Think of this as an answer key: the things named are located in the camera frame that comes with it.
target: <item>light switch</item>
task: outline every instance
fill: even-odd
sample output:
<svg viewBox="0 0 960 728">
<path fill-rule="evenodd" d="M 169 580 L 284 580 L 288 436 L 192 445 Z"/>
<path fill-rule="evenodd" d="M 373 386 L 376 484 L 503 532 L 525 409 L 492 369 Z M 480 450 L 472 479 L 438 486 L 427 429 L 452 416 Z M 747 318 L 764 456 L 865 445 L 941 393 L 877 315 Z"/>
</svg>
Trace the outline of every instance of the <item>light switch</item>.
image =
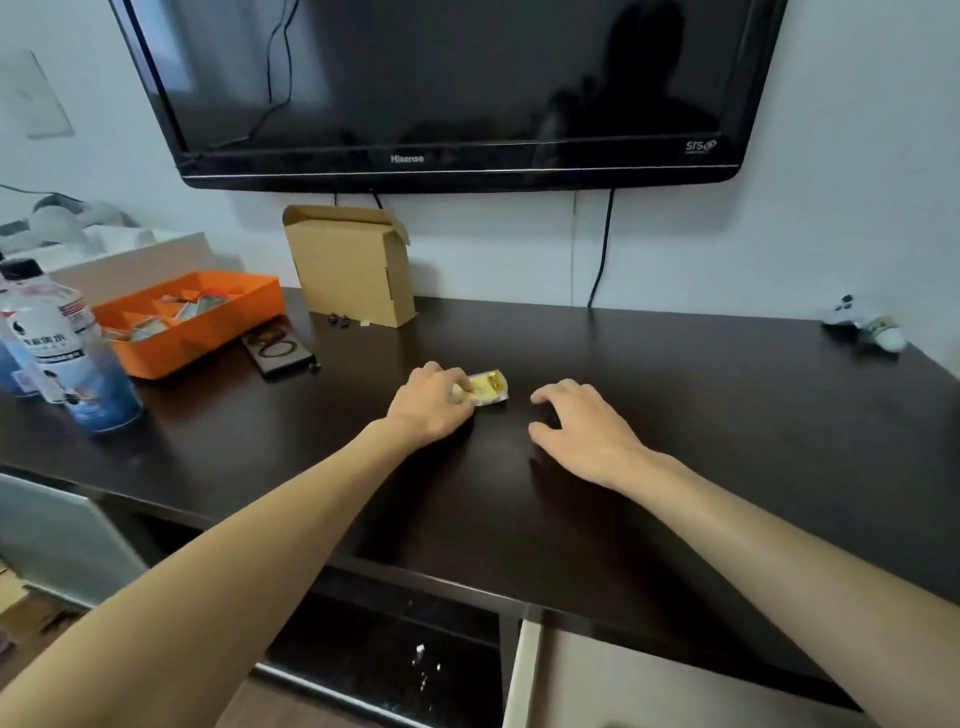
<svg viewBox="0 0 960 728">
<path fill-rule="evenodd" d="M 0 53 L 0 103 L 29 139 L 73 135 L 57 94 L 31 51 Z"/>
</svg>

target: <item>box flap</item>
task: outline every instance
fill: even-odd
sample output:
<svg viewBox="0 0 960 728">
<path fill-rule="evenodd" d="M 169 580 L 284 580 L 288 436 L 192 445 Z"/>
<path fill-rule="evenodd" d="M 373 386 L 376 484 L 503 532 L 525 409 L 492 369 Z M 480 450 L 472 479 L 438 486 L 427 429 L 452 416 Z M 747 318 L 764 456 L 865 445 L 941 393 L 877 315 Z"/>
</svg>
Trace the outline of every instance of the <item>box flap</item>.
<svg viewBox="0 0 960 728">
<path fill-rule="evenodd" d="M 286 228 L 305 220 L 336 220 L 351 223 L 376 223 L 390 225 L 400 239 L 410 245 L 407 229 L 394 214 L 387 209 L 371 207 L 343 207 L 331 205 L 289 205 L 283 210 L 283 227 Z"/>
</svg>

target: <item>person's left hand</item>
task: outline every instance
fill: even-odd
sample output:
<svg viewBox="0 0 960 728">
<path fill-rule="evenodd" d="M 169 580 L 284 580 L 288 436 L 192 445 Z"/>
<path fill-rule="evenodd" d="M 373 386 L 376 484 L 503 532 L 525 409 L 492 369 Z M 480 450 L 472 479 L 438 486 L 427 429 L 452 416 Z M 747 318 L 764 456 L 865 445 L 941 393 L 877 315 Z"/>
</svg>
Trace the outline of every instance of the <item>person's left hand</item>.
<svg viewBox="0 0 960 728">
<path fill-rule="evenodd" d="M 454 384 L 466 392 L 473 388 L 464 370 L 445 370 L 435 361 L 427 362 L 411 372 L 397 391 L 387 421 L 404 427 L 416 448 L 443 439 L 473 414 L 472 401 L 453 399 Z"/>
</svg>

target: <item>tv bezel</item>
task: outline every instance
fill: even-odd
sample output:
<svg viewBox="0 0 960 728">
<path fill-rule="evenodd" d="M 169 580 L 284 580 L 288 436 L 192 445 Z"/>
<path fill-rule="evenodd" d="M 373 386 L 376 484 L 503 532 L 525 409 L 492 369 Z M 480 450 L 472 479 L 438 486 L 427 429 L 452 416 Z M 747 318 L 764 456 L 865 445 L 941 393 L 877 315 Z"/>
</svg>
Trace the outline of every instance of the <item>tv bezel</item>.
<svg viewBox="0 0 960 728">
<path fill-rule="evenodd" d="M 483 142 L 331 149 L 188 149 L 132 0 L 110 0 L 183 180 L 193 187 L 269 192 L 499 192 L 723 182 L 743 164 L 787 0 L 751 0 L 715 133 L 549 142 Z M 564 145 L 585 162 L 544 168 L 529 159 Z M 416 162 L 391 161 L 394 155 Z M 613 163 L 611 158 L 628 159 Z"/>
</svg>

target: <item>forearm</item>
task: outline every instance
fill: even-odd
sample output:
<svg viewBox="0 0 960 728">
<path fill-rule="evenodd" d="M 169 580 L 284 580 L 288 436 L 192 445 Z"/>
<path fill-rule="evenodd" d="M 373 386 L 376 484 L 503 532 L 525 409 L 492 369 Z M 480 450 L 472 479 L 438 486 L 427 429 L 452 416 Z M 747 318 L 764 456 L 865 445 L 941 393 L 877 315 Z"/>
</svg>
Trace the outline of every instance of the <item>forearm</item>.
<svg viewBox="0 0 960 728">
<path fill-rule="evenodd" d="M 332 549 L 413 449 L 377 421 L 81 619 L 0 699 L 0 724 L 212 726 Z"/>
<path fill-rule="evenodd" d="M 877 722 L 955 725 L 960 608 L 663 457 L 623 492 L 661 519 Z"/>
</svg>

